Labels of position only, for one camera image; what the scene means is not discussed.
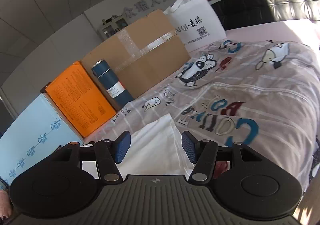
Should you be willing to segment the person's hand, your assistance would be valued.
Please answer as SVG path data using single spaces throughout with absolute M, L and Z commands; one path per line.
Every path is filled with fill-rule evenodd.
M 12 214 L 12 207 L 8 193 L 0 190 L 0 217 L 1 219 L 9 218 Z

